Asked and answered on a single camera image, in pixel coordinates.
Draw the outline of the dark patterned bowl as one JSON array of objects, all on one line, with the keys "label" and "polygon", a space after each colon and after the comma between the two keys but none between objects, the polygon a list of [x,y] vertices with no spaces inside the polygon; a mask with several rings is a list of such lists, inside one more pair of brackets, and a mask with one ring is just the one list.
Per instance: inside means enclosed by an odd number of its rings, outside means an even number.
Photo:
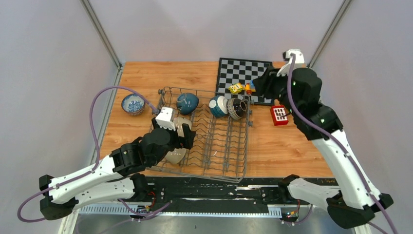
[{"label": "dark patterned bowl", "polygon": [[247,104],[239,98],[230,98],[227,101],[226,108],[231,118],[240,120],[246,114]]}]

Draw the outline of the grey wire dish rack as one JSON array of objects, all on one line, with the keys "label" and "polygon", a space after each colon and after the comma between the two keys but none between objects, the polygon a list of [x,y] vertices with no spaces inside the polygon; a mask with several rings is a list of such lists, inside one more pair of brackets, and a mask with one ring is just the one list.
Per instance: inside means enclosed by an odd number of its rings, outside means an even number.
[{"label": "grey wire dish rack", "polygon": [[198,107],[185,118],[192,123],[196,132],[193,147],[187,150],[183,159],[173,164],[163,159],[150,168],[155,173],[170,173],[180,176],[240,182],[247,171],[248,130],[250,121],[250,96],[236,95],[246,104],[244,116],[234,120],[230,116],[216,118],[208,107],[209,100],[218,93],[180,87],[164,87],[158,90],[160,95],[157,108],[174,109],[174,117],[181,117],[176,104],[179,95],[191,93],[199,99]]}]

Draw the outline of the white blue floral bowl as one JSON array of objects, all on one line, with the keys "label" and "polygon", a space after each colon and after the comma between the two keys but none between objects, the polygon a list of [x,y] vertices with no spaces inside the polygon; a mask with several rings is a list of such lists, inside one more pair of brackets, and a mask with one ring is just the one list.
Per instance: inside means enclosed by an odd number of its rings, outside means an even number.
[{"label": "white blue floral bowl", "polygon": [[145,101],[137,94],[129,94],[125,96],[121,102],[121,108],[124,112],[136,112],[145,109]]}]

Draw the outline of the blue zigzag red bowl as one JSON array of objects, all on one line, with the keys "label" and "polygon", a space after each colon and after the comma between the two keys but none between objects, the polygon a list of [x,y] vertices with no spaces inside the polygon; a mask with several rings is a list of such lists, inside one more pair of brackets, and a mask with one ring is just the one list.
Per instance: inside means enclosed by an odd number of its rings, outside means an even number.
[{"label": "blue zigzag red bowl", "polygon": [[134,117],[134,116],[141,115],[143,112],[144,112],[144,109],[141,109],[141,110],[138,110],[136,112],[127,112],[127,114]]}]

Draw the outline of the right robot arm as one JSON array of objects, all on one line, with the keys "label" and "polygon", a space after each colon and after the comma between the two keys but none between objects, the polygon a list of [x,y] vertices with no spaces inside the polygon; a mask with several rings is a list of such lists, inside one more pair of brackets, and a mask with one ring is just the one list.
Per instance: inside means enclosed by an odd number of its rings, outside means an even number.
[{"label": "right robot arm", "polygon": [[297,68],[289,76],[276,73],[276,68],[268,67],[252,81],[257,95],[276,99],[290,111],[294,124],[323,155],[338,183],[338,188],[331,189],[289,175],[278,184],[280,201],[316,205],[344,229],[371,223],[376,213],[384,213],[394,201],[363,172],[336,112],[320,101],[322,80],[308,68]]}]

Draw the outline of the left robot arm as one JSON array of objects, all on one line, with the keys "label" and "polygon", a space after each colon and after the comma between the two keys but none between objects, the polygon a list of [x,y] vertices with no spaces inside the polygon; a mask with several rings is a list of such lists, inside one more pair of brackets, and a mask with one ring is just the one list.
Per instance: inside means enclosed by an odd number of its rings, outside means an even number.
[{"label": "left robot arm", "polygon": [[40,177],[39,188],[44,195],[39,202],[40,212],[47,220],[57,220],[92,203],[146,200],[150,190],[141,172],[157,165],[168,152],[193,147],[196,132],[188,124],[182,127],[183,136],[177,130],[156,127],[113,150],[97,164],[61,177]]}]

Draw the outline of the blue orange toy car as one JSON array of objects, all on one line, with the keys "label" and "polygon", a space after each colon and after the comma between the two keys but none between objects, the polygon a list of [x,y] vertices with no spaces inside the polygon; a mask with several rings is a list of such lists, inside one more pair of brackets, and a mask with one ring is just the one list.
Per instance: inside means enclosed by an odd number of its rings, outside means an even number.
[{"label": "blue orange toy car", "polygon": [[256,92],[256,88],[254,86],[253,81],[246,83],[244,86],[244,90],[247,95],[252,95],[254,92]]}]

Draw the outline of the beige bowl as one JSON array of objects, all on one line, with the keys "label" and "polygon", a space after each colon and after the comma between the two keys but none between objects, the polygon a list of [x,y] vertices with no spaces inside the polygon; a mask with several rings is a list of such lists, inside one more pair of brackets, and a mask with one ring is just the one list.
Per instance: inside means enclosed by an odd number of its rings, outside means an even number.
[{"label": "beige bowl", "polygon": [[168,152],[165,155],[165,160],[171,164],[178,164],[184,158],[186,153],[187,153],[186,148],[174,149],[172,152]]},{"label": "beige bowl", "polygon": [[175,117],[173,120],[173,123],[176,129],[179,131],[183,130],[183,127],[182,127],[183,124],[187,124],[189,126],[189,129],[192,128],[192,122],[189,119],[184,118],[184,117]]}]

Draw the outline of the yellow toy block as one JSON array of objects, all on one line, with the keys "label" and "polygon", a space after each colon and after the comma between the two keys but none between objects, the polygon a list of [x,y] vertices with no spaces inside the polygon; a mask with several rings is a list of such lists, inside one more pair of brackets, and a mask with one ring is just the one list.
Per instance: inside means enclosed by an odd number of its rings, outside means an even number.
[{"label": "yellow toy block", "polygon": [[228,90],[231,94],[238,94],[244,89],[244,86],[241,83],[235,83],[228,87]]}]

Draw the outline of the red toy brick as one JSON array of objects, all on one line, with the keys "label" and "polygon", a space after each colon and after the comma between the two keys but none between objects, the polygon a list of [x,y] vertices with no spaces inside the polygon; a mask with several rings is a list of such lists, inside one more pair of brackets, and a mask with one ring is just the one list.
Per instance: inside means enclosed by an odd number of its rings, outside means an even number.
[{"label": "red toy brick", "polygon": [[283,105],[272,106],[270,113],[275,126],[288,124],[289,120],[287,117],[286,109]]}]

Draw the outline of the black white chessboard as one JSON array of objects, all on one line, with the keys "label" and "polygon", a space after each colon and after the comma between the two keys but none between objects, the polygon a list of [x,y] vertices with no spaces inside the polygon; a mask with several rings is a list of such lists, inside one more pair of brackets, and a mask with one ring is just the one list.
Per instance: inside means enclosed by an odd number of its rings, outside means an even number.
[{"label": "black white chessboard", "polygon": [[242,86],[251,83],[252,80],[262,76],[267,67],[272,65],[271,61],[220,58],[215,91],[227,99],[243,98],[247,94],[245,90],[233,94],[228,88],[236,83]]}]

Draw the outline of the dark blue bowl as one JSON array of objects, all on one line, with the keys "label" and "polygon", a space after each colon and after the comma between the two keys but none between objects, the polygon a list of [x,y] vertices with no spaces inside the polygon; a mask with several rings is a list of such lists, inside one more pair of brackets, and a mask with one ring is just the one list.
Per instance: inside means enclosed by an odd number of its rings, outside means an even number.
[{"label": "dark blue bowl", "polygon": [[182,115],[191,114],[197,108],[198,104],[198,97],[192,93],[182,93],[176,101],[176,107]]}]

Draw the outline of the teal white bowl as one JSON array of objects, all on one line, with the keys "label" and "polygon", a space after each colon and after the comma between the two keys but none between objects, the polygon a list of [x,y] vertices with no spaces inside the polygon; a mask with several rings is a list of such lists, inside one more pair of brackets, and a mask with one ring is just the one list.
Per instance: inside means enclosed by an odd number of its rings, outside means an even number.
[{"label": "teal white bowl", "polygon": [[228,115],[227,102],[228,99],[221,95],[214,96],[209,100],[208,106],[214,117],[220,118]]}]

